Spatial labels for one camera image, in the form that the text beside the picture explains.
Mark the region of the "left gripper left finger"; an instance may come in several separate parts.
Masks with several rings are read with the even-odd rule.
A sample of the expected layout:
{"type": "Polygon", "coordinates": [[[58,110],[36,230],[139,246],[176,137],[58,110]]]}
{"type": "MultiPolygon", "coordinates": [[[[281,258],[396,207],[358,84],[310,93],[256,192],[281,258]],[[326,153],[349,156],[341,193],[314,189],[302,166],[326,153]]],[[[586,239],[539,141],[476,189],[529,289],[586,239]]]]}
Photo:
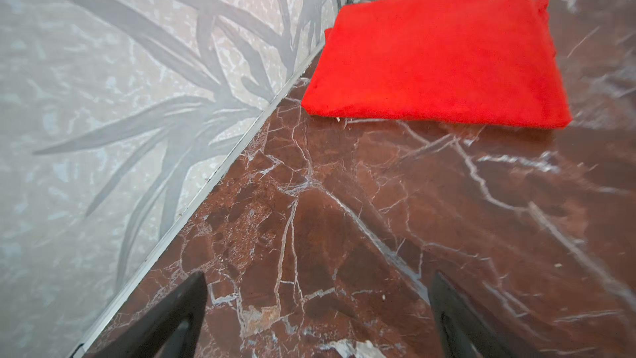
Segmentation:
{"type": "Polygon", "coordinates": [[[197,272],[94,357],[193,357],[205,317],[208,288],[197,272]]]}

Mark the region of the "red t shirt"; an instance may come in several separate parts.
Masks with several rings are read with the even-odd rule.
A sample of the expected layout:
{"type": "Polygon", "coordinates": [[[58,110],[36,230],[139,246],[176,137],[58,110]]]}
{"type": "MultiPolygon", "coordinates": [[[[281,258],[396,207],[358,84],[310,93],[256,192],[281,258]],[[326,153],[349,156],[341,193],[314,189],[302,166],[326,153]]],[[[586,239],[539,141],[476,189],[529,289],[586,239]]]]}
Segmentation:
{"type": "Polygon", "coordinates": [[[342,8],[308,114],[520,128],[570,124],[549,0],[378,0],[342,8]]]}

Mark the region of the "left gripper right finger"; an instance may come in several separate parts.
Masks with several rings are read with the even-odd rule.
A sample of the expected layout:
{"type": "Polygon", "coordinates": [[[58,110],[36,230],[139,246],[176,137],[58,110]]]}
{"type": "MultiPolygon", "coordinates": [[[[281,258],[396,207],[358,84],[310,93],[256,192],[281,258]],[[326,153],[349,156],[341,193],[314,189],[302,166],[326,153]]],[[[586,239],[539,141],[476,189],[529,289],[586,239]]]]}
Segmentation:
{"type": "Polygon", "coordinates": [[[437,333],[446,357],[542,357],[518,334],[505,328],[467,291],[442,271],[428,288],[437,333]]]}

